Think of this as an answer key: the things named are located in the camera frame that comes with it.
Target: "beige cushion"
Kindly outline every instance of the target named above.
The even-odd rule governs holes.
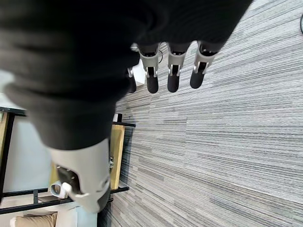
[[[35,217],[16,217],[15,227],[55,227],[57,213]]]

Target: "black metal frame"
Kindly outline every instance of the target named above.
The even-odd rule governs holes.
[[[5,192],[5,193],[3,192],[7,160],[8,160],[8,156],[9,156],[9,145],[10,145],[10,139],[11,139],[11,135],[12,135],[15,116],[26,117],[27,115],[26,115],[25,110],[6,108],[6,107],[0,107],[0,112],[8,113],[8,123],[7,123],[7,128],[6,128],[6,135],[5,135],[4,145],[3,145],[1,167],[0,167],[0,201],[2,201],[3,197],[29,195],[29,194],[34,195],[34,201],[32,204],[2,208],[2,209],[0,209],[0,215],[73,202],[73,200],[71,198],[58,199],[58,200],[47,201],[47,202],[38,202],[38,193],[48,192],[48,188],[39,188],[39,189],[25,190],[25,191],[18,191],[18,192]],[[118,114],[118,121],[113,122],[113,124],[123,125],[126,127],[136,127],[135,124],[124,123],[121,121],[122,121],[122,114]],[[118,192],[125,192],[128,190],[129,190],[129,187],[123,187],[123,188],[119,187],[117,189],[111,190],[110,194],[115,194]],[[113,198],[110,198],[108,200],[108,203],[112,202],[113,200],[114,200]]]
[[[300,30],[301,30],[301,32],[303,34],[303,14],[302,14],[302,16],[300,18]]]

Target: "black cable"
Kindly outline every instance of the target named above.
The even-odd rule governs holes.
[[[303,14],[302,14],[301,19],[300,19],[300,29],[301,29],[301,32],[303,34]]]
[[[161,54],[162,54],[162,58],[161,58],[161,60],[159,61],[159,63],[161,63],[161,61],[163,60],[163,52],[161,51],[161,50],[159,50],[160,52],[161,52]]]

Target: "black fingertip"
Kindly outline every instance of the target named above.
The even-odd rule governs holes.
[[[194,89],[199,88],[202,85],[203,79],[204,74],[202,72],[195,73],[193,71],[190,78],[190,86]]]
[[[179,79],[180,77],[177,77],[177,75],[169,75],[168,81],[167,81],[167,89],[170,92],[176,92],[179,88]]]
[[[158,77],[150,76],[146,78],[147,81],[147,89],[150,93],[155,94],[158,89]]]

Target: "wooden table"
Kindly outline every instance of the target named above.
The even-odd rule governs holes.
[[[7,113],[0,113],[0,160],[2,160],[2,153],[4,147],[4,140],[6,135],[6,127],[8,123],[8,114]]]
[[[125,126],[112,125],[112,134],[110,137],[110,156],[113,158],[113,167],[110,172],[111,189],[119,187],[124,132]]]

